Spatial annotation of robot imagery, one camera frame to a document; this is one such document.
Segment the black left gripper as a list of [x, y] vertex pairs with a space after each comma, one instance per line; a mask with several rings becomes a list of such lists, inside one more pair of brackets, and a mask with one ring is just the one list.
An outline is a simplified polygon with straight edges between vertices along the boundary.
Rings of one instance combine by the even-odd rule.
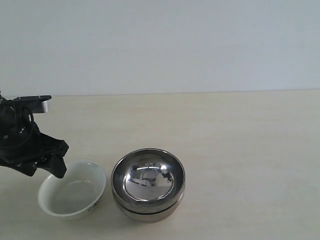
[[34, 113], [13, 99], [0, 101], [0, 165], [13, 170], [43, 169], [58, 179], [67, 171], [69, 145], [42, 133]]

